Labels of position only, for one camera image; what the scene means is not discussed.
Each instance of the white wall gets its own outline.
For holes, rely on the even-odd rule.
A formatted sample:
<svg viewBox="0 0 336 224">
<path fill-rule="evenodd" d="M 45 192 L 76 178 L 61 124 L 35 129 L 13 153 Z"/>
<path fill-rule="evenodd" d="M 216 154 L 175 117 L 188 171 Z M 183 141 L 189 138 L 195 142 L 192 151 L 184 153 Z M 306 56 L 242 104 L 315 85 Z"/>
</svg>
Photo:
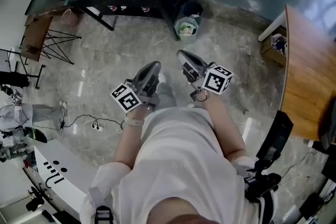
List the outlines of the white wall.
<svg viewBox="0 0 336 224">
<path fill-rule="evenodd" d="M 0 0 L 0 48 L 19 47 L 25 31 L 26 9 L 31 0 Z"/>
</svg>

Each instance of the cardboard box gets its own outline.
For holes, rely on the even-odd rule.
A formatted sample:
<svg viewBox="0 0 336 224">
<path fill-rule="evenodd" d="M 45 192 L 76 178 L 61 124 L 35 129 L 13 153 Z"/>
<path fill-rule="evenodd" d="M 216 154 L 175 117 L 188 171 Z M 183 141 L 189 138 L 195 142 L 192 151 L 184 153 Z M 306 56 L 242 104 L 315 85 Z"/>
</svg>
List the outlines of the cardboard box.
<svg viewBox="0 0 336 224">
<path fill-rule="evenodd" d="M 271 35 L 269 35 L 264 41 L 262 41 L 262 47 L 261 47 L 261 55 L 267 59 L 273 60 L 280 64 L 281 66 L 286 66 L 286 56 L 282 53 L 278 52 L 275 48 L 272 46 L 272 36 L 275 34 L 281 34 L 284 37 L 287 37 L 286 30 L 278 27 L 276 30 L 272 32 Z"/>
</svg>

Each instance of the trash can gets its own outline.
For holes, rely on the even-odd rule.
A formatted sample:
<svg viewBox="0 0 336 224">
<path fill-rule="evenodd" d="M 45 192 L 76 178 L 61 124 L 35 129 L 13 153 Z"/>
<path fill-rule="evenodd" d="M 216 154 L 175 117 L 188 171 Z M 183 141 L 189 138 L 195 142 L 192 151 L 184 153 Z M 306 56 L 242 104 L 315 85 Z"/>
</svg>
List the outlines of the trash can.
<svg viewBox="0 0 336 224">
<path fill-rule="evenodd" d="M 195 30 L 193 31 L 192 34 L 190 34 L 190 35 L 180 34 L 180 27 L 183 23 L 189 23 L 189 24 L 195 26 Z M 180 37 L 180 39 L 183 43 L 185 43 L 185 44 L 193 43 L 196 40 L 196 34 L 197 34 L 197 31 L 198 31 L 198 23 L 193 18 L 183 17 L 183 18 L 176 21 L 175 31 L 176 31 L 176 33 L 178 34 L 178 36 Z"/>
<path fill-rule="evenodd" d="M 182 5 L 181 11 L 184 16 L 195 19 L 198 25 L 201 23 L 203 8 L 200 3 L 189 1 Z"/>
<path fill-rule="evenodd" d="M 70 8 L 67 9 L 61 17 L 61 23 L 63 25 L 74 25 L 77 22 L 77 20 L 78 20 L 77 15 L 73 13 Z"/>
</svg>

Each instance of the wire stand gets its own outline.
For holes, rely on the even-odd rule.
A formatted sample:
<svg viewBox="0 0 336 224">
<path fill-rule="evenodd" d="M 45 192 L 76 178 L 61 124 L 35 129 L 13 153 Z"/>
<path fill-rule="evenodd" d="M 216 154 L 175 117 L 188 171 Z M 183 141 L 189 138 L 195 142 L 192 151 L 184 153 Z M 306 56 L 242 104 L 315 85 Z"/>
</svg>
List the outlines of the wire stand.
<svg viewBox="0 0 336 224">
<path fill-rule="evenodd" d="M 57 37 L 57 36 L 53 35 L 51 32 L 60 33 L 60 34 L 67 35 L 67 36 L 66 37 Z M 41 55 L 48 58 L 48 59 L 51 59 L 52 57 L 55 57 L 55 58 L 57 58 L 61 61 L 64 61 L 64 62 L 67 62 L 71 65 L 74 65 L 74 63 L 62 51 L 62 49 L 58 46 L 58 44 L 61 44 L 63 42 L 67 42 L 67 41 L 73 41 L 73 40 L 76 40 L 76 39 L 81 39 L 81 37 L 49 29 L 48 32 L 47 32 L 45 41 L 51 40 L 52 43 L 50 45 L 43 44 L 43 47 L 41 49 Z M 59 50 L 59 53 L 56 51 L 56 48 L 52 49 L 51 46 L 56 46 Z"/>
</svg>

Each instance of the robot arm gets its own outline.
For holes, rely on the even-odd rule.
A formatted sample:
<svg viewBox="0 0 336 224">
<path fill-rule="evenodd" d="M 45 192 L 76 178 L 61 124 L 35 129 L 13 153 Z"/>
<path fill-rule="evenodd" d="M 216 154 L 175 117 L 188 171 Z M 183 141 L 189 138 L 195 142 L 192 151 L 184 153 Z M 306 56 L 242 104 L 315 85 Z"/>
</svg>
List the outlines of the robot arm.
<svg viewBox="0 0 336 224">
<path fill-rule="evenodd" d="M 215 62 L 207 64 L 197 55 L 185 50 L 179 50 L 177 58 L 183 67 L 183 74 L 187 77 L 188 83 L 195 90 L 190 94 L 194 101 L 205 101 L 209 91 L 218 95 L 223 94 L 234 75 Z M 199 100 L 197 97 L 202 89 L 205 90 L 207 96 L 205 100 Z"/>
<path fill-rule="evenodd" d="M 156 93 L 159 84 L 161 64 L 154 61 L 144 66 L 133 79 L 126 79 L 111 96 L 125 113 L 130 112 L 141 104 L 148 105 L 154 110 L 160 99 Z"/>
</svg>

